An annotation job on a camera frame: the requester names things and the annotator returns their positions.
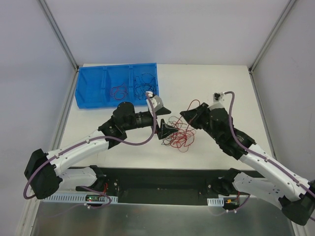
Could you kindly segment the aluminium frame post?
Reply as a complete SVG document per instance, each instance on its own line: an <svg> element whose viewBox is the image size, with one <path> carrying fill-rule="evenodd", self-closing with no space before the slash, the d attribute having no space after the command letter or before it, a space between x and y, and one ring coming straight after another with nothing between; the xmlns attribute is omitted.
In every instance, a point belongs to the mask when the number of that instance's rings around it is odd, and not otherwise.
<svg viewBox="0 0 315 236"><path fill-rule="evenodd" d="M58 40L62 50L64 51L69 63L71 64L71 66L73 67L73 69L75 71L78 71L79 69L79 64L77 63L76 59L73 56L73 53L71 52L71 49L69 47L69 45L67 44L64 35L47 3L46 0L37 0L37 3L39 4L40 8L42 9L46 20L48 22L48 24L50 25L56 39Z"/></svg>
<svg viewBox="0 0 315 236"><path fill-rule="evenodd" d="M249 67L249 73L252 74L255 69L257 68L260 61L263 59L264 55L267 53L268 49L270 48L272 42L274 41L275 37L277 36L278 32L282 28L283 24L285 23L286 19L289 17L291 11L297 4L298 0L289 0L285 7L283 8L280 16L276 20L275 24L273 25L271 31L269 32L268 36L266 37L262 47L260 48L259 52L257 53L253 63Z"/></svg>

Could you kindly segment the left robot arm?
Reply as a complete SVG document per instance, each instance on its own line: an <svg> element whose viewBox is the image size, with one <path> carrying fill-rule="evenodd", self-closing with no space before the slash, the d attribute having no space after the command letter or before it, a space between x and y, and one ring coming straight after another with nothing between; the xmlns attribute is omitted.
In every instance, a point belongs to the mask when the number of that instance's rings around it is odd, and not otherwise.
<svg viewBox="0 0 315 236"><path fill-rule="evenodd" d="M157 135L158 139L168 137L177 132L177 128L167 125L164 120L158 121L157 117L170 113L169 109L157 102L149 102L148 110L138 113L132 103L122 102L107 122L82 140L49 152L35 150L24 171L28 180L23 192L24 198L45 199L59 189L105 193L107 179L99 167L91 165L72 169L72 166L120 143L136 145L126 141L126 132L129 130L150 127L151 134Z"/></svg>

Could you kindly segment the right aluminium frame post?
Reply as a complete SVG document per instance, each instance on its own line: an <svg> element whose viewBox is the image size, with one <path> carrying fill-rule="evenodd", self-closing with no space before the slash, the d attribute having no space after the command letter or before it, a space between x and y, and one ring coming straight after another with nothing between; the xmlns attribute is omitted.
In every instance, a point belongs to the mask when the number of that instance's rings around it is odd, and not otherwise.
<svg viewBox="0 0 315 236"><path fill-rule="evenodd" d="M282 28L283 24L285 23L286 19L289 17L291 11L297 4L298 0L289 0L285 7L283 8L280 16L276 20L275 24L273 25L271 31L269 32L268 36L266 37L262 47L260 48L259 52L257 53L253 63L249 67L249 73L252 74L255 69L257 68L260 61L263 59L264 55L267 53L268 49L270 48L272 42L274 41L275 37L277 36L278 32Z"/></svg>

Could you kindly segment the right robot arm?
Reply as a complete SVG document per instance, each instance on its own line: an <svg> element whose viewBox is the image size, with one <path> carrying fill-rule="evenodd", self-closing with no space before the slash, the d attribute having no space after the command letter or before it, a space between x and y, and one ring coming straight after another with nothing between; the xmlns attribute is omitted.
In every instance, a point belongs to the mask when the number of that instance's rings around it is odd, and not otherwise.
<svg viewBox="0 0 315 236"><path fill-rule="evenodd" d="M265 180L254 179L231 168L222 178L212 182L212 190L229 196L235 191L263 199L292 222L304 226L315 210L315 183L290 171L269 156L246 133L234 128L231 112L217 102L202 103L195 109L181 111L181 116L195 129L204 130L227 155L252 167Z"/></svg>

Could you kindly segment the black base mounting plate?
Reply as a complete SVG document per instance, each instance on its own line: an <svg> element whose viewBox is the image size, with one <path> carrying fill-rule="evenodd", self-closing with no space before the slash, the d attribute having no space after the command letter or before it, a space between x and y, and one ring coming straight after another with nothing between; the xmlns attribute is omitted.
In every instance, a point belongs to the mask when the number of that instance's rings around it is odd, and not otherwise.
<svg viewBox="0 0 315 236"><path fill-rule="evenodd" d="M100 168L102 190L119 203L205 206L216 198L213 183L228 170Z"/></svg>

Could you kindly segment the blue plastic divided bin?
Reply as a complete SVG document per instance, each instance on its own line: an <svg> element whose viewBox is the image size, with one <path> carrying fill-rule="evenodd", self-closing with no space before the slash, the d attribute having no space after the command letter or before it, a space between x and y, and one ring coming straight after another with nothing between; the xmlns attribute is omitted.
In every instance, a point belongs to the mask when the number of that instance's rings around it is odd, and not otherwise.
<svg viewBox="0 0 315 236"><path fill-rule="evenodd" d="M156 63L83 67L79 70L75 98L80 109L116 107L121 102L145 106L145 92L159 94Z"/></svg>

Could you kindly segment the left aluminium frame post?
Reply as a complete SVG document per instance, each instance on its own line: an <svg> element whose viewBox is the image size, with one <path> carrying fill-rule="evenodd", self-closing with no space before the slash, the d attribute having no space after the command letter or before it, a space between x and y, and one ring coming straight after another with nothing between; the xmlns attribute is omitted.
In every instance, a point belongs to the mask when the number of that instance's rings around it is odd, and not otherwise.
<svg viewBox="0 0 315 236"><path fill-rule="evenodd" d="M64 51L69 63L71 64L71 66L73 67L73 69L75 71L78 71L79 69L79 64L77 63L76 59L73 56L73 53L71 52L71 49L69 47L69 45L67 44L64 35L47 3L46 0L37 0L37 3L39 4L40 8L42 9L46 20L48 22L48 24L50 25L56 39L58 40L62 50Z"/></svg>

